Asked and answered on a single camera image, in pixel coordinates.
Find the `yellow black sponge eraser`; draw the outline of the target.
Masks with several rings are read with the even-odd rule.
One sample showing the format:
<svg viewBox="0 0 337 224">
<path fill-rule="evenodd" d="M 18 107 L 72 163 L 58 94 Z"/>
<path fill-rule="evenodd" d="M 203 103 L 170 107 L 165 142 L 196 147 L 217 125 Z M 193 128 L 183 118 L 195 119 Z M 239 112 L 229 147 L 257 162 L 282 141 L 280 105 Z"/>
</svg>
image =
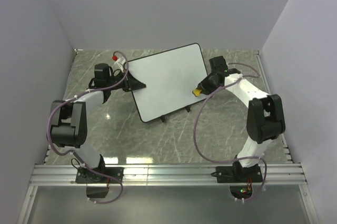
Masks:
<svg viewBox="0 0 337 224">
<path fill-rule="evenodd" d="M 192 91 L 192 94 L 195 96 L 195 97 L 199 97 L 200 95 L 202 95 L 203 94 L 203 90 L 202 89 L 194 89 L 193 91 Z"/>
</svg>

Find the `white whiteboard black frame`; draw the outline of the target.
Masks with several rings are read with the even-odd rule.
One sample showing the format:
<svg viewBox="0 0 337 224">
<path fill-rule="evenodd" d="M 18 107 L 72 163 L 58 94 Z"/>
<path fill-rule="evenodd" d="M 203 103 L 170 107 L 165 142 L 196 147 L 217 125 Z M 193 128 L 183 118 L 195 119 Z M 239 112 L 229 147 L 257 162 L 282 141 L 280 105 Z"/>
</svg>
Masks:
<svg viewBox="0 0 337 224">
<path fill-rule="evenodd" d="M 132 90 L 140 120 L 147 123 L 204 100 L 192 91 L 206 76 L 206 65 L 198 43 L 134 59 L 129 73 L 146 85 Z"/>
</svg>

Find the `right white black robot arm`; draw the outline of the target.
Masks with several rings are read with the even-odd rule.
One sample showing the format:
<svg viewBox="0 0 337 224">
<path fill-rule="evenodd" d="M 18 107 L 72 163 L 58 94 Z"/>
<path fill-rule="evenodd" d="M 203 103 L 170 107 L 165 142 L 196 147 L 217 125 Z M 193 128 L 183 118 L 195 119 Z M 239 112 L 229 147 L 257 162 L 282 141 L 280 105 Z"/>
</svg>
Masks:
<svg viewBox="0 0 337 224">
<path fill-rule="evenodd" d="M 193 94 L 211 98 L 217 91 L 228 90 L 247 107 L 246 131 L 248 138 L 233 162 L 232 175 L 239 182 L 246 181 L 258 166 L 271 142 L 285 131 L 282 99 L 270 95 L 248 81 L 260 74 L 242 74 L 236 68 L 229 68 L 223 56 L 209 60 L 211 72 L 197 85 Z"/>
</svg>

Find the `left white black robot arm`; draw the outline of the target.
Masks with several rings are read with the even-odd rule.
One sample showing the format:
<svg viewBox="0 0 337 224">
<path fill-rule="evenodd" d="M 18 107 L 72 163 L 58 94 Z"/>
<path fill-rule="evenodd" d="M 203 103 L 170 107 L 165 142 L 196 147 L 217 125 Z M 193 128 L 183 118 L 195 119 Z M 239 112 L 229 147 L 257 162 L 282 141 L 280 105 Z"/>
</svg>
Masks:
<svg viewBox="0 0 337 224">
<path fill-rule="evenodd" d="M 81 165 L 90 167 L 87 175 L 94 183 L 104 181 L 107 171 L 103 156 L 87 141 L 87 115 L 106 103 L 114 90 L 129 92 L 146 88 L 145 83 L 124 68 L 125 65 L 123 63 L 116 70 L 106 63 L 95 65 L 94 77 L 83 94 L 52 102 L 47 123 L 50 147 L 59 156 L 72 153 Z"/>
</svg>

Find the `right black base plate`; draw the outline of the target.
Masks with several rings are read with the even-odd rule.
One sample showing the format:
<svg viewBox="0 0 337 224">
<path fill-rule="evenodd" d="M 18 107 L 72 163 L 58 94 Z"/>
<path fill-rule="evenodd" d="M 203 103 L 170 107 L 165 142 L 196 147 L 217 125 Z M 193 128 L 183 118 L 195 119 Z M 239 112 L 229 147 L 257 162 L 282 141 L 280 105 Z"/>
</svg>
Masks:
<svg viewBox="0 0 337 224">
<path fill-rule="evenodd" d="M 262 182 L 262 172 L 258 165 L 242 168 L 233 164 L 232 166 L 217 166 L 215 172 L 211 173 L 219 184 L 239 184 L 251 182 Z"/>
</svg>

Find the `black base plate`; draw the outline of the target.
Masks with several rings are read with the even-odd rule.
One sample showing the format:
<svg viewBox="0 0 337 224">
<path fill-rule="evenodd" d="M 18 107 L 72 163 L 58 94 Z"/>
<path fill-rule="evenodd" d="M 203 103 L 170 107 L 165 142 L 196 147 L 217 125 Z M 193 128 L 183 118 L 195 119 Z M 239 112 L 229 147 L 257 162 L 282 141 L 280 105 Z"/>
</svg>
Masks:
<svg viewBox="0 0 337 224">
<path fill-rule="evenodd" d="M 262 172 L 258 165 L 242 168 L 233 164 L 232 166 L 217 166 L 215 172 L 211 173 L 219 184 L 239 184 L 251 182 L 262 182 Z"/>
<path fill-rule="evenodd" d="M 87 168 L 78 168 L 75 178 L 76 184 L 117 184 L 122 182 L 124 168 L 122 167 L 105 167 L 103 170 L 94 173 Z"/>
</svg>

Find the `right side aluminium rail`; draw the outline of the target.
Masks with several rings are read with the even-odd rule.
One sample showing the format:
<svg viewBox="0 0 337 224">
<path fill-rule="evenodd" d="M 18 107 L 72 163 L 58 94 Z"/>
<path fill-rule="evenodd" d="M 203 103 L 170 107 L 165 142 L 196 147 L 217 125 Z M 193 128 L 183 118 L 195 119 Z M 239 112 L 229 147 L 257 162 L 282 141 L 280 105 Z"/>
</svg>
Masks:
<svg viewBox="0 0 337 224">
<path fill-rule="evenodd" d="M 263 104 L 263 109 L 269 115 L 264 116 L 266 121 L 266 126 L 262 126 L 261 129 L 261 136 L 270 136 L 271 140 L 276 141 L 277 139 L 280 140 L 282 143 L 282 148 L 284 152 L 284 156 L 286 158 L 287 163 L 294 163 L 288 144 L 284 138 L 285 132 L 285 119 L 284 119 L 284 112 L 283 112 L 283 104 L 280 95 L 272 94 L 269 88 L 267 78 L 264 72 L 264 68 L 262 66 L 262 61 L 260 57 L 260 51 L 254 50 L 254 56 L 257 60 L 257 65 L 261 74 L 261 78 L 263 81 L 263 85 L 266 89 L 266 98 L 263 98 L 261 103 Z"/>
</svg>

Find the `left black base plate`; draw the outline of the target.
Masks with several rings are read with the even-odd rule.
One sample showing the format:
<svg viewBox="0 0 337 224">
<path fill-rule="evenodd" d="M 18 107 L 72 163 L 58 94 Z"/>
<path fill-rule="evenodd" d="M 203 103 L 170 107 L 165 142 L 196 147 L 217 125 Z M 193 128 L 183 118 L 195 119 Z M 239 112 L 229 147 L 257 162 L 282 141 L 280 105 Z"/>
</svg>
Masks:
<svg viewBox="0 0 337 224">
<path fill-rule="evenodd" d="M 78 168 L 75 178 L 76 184 L 117 184 L 122 182 L 124 168 L 122 167 L 105 167 L 103 170 L 94 173 L 87 168 Z"/>
</svg>

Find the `aluminium mounting rail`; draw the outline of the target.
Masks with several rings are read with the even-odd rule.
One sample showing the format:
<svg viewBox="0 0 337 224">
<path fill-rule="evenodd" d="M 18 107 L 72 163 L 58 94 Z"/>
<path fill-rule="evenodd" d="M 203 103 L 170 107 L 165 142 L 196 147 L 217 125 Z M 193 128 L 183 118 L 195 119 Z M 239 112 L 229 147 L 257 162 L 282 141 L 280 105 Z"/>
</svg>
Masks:
<svg viewBox="0 0 337 224">
<path fill-rule="evenodd" d="M 123 186 L 214 186 L 220 185 L 216 175 L 217 164 L 124 165 Z M 30 186 L 105 186 L 106 183 L 79 182 L 77 170 L 71 165 L 36 165 Z M 301 164 L 268 164 L 251 175 L 255 186 L 265 179 L 266 185 L 306 185 Z"/>
</svg>

